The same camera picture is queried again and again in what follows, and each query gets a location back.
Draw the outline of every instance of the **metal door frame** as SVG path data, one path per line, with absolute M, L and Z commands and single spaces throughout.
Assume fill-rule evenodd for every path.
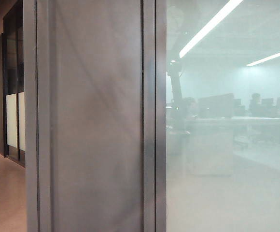
M 166 232 L 166 1 L 142 3 L 143 231 Z M 55 1 L 25 0 L 24 83 L 29 232 L 52 231 L 49 65 Z

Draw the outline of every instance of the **glass partition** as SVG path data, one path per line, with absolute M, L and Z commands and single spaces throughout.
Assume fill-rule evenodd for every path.
M 280 231 L 280 1 L 167 0 L 167 231 Z
M 5 154 L 25 163 L 23 5 L 18 1 L 4 17 Z

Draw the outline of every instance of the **door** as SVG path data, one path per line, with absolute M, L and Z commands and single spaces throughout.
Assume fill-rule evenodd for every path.
M 22 1 L 4 17 L 5 156 L 25 164 Z

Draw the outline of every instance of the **ceiling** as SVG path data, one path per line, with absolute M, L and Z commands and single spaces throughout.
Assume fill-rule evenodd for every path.
M 167 50 L 180 50 L 216 15 L 227 0 L 168 0 Z M 187 55 L 252 61 L 280 52 L 280 0 L 244 0 Z

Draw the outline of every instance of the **person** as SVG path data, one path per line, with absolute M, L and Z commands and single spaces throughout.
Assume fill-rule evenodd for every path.
M 264 106 L 260 104 L 260 94 L 253 93 L 252 99 L 250 103 L 250 112 L 253 117 L 265 117 L 266 116 L 266 109 Z
M 186 118 L 195 117 L 198 115 L 198 105 L 194 98 L 185 98 Z

